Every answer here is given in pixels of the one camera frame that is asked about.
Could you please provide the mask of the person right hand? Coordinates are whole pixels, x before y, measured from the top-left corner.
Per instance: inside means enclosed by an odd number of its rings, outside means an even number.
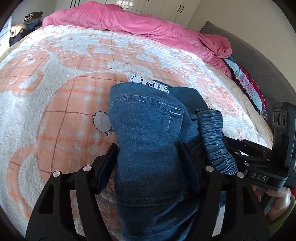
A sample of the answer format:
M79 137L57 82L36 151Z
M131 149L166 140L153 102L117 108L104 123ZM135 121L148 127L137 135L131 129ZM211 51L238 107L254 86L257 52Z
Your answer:
M295 206L295 198L291 194L290 189L286 187L281 187L278 191L265 189L264 193L275 198L274 203L266 215L267 223L285 222Z

